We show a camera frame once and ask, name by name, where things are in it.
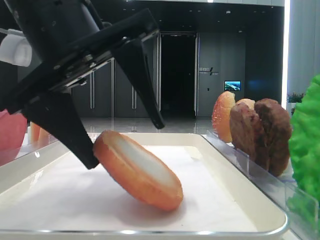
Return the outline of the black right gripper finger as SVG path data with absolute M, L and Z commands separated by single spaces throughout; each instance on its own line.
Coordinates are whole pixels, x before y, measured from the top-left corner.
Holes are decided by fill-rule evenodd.
M 99 164 L 70 94 L 47 92 L 37 96 L 24 105 L 22 114 L 63 143 L 88 170 Z

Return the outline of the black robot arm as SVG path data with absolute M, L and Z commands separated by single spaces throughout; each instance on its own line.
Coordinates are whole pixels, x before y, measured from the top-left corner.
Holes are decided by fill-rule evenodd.
M 105 27 L 89 0 L 8 0 L 6 5 L 41 64 L 0 101 L 63 143 L 93 169 L 93 143 L 66 93 L 115 59 L 139 95 L 152 123 L 164 128 L 144 41 L 158 31 L 149 9 Z

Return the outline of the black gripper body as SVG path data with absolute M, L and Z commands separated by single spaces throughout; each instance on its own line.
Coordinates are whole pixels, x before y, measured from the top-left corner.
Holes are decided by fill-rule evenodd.
M 35 97 L 79 85 L 84 77 L 114 58 L 112 49 L 118 47 L 124 37 L 140 38 L 144 41 L 157 30 L 152 13 L 144 9 L 111 27 L 72 43 L 63 59 L 43 62 L 1 98 L 1 110 L 16 113 Z

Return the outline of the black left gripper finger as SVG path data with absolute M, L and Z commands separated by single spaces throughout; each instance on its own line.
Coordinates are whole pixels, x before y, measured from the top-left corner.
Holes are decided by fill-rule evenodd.
M 123 37 L 121 44 L 113 48 L 111 54 L 140 97 L 153 125 L 158 130 L 163 129 L 165 123 L 157 105 L 143 41 L 140 38 Z

